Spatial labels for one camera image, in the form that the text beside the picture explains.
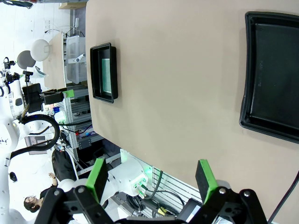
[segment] black hair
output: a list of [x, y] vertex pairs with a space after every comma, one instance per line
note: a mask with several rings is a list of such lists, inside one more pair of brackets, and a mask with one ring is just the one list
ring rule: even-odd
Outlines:
[[29, 197], [25, 198], [25, 200], [24, 200], [24, 207], [28, 211], [31, 211], [32, 213], [37, 212], [40, 209], [40, 206], [39, 205], [35, 205], [33, 202], [26, 202], [26, 199], [29, 198]]

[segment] black plastic bin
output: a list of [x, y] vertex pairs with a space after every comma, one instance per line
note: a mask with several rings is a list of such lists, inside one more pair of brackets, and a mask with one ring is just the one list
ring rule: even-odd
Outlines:
[[299, 16], [248, 12], [240, 125], [299, 143]]
[[111, 43], [90, 48], [93, 97], [109, 103], [118, 98], [116, 48]]

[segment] black shirt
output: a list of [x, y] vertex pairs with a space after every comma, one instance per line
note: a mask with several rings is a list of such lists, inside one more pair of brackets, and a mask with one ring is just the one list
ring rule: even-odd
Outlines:
[[49, 187], [49, 188], [43, 190], [43, 191], [41, 192], [41, 194], [40, 194], [39, 199], [42, 199], [43, 197], [46, 197], [47, 192], [48, 192], [51, 188], [57, 188], [57, 186], [54, 186], [54, 185], [52, 184], [51, 187]]

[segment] wooden board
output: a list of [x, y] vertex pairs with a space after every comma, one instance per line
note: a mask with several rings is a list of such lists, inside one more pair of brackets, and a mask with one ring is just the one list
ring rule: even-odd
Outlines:
[[49, 45], [51, 53], [43, 61], [43, 72], [47, 74], [44, 78], [45, 86], [50, 89], [62, 89], [65, 87], [63, 34], [58, 33], [54, 36]]
[[[289, 0], [90, 0], [86, 52], [117, 48], [119, 98], [93, 98], [94, 130], [196, 187], [198, 159], [234, 191], [256, 191], [269, 218], [299, 169], [299, 145], [241, 128], [247, 11], [296, 14]], [[91, 87], [90, 55], [87, 78]], [[299, 187], [275, 221], [292, 224]]]

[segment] person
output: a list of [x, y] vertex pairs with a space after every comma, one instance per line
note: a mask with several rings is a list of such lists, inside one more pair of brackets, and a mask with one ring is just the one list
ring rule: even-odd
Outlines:
[[32, 213], [37, 212], [41, 208], [43, 199], [45, 198], [48, 190], [51, 188], [57, 188], [58, 182], [54, 173], [49, 173], [49, 177], [52, 178], [52, 186], [41, 192], [40, 199], [37, 199], [35, 196], [28, 196], [24, 200], [24, 207]]

